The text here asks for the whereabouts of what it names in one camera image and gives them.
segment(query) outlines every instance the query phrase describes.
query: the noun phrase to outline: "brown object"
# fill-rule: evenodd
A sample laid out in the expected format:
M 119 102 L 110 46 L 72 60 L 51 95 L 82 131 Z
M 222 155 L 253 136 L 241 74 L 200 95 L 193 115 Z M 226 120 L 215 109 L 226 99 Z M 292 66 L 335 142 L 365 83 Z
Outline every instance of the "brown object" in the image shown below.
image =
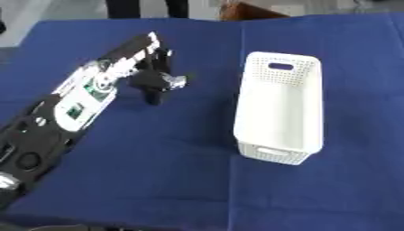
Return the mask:
M 223 4 L 220 9 L 220 20 L 222 21 L 242 21 L 286 17 L 288 16 L 285 14 L 239 2 Z

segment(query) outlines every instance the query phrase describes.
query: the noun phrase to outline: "basket handle hole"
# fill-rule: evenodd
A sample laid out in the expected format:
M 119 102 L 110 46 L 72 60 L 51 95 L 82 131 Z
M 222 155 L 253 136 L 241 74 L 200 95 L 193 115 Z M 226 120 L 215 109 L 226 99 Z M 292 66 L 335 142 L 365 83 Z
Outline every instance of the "basket handle hole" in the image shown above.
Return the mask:
M 272 154 L 272 155 L 279 155 L 279 156 L 287 156 L 288 153 L 287 152 L 281 152 L 278 150 L 272 150 L 272 149 L 268 149 L 268 148 L 258 148 L 257 150 L 258 152 L 264 152 L 267 154 Z
M 272 62 L 268 66 L 270 67 L 270 69 L 283 69 L 283 70 L 293 70 L 294 68 L 293 65 L 278 62 Z

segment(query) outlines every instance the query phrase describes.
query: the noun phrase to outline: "blue tablecloth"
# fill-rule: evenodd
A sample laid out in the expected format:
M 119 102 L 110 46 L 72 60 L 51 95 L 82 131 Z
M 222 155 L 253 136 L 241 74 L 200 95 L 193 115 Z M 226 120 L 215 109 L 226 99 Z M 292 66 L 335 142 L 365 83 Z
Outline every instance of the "blue tablecloth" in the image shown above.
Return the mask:
M 404 229 L 404 14 L 40 23 L 1 73 L 0 121 L 77 65 L 150 30 L 175 50 L 174 72 L 195 73 L 192 84 L 157 107 L 123 86 L 9 217 L 183 230 Z M 322 60 L 326 143 L 301 166 L 236 149 L 235 103 L 251 51 Z

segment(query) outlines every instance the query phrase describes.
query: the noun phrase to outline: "person's leg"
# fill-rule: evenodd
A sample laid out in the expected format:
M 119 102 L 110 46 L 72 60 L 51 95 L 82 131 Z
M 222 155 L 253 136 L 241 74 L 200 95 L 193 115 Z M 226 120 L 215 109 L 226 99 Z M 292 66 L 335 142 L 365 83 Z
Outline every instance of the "person's leg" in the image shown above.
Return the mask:
M 139 0 L 106 0 L 109 18 L 140 18 Z
M 188 18 L 188 0 L 166 0 L 169 16 L 173 18 Z

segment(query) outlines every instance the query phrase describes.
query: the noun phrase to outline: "blue cloth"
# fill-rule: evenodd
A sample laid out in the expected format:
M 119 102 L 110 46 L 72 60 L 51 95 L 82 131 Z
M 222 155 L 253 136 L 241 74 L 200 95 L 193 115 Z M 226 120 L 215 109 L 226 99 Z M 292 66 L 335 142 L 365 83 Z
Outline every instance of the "blue cloth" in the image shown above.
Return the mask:
M 243 23 L 190 20 L 40 23 L 0 78 L 0 121 L 77 65 L 139 32 L 195 73 L 164 105 L 119 98 L 9 217 L 184 230 L 404 229 L 404 14 Z M 239 155 L 234 110 L 251 51 L 321 59 L 325 147 L 301 166 Z

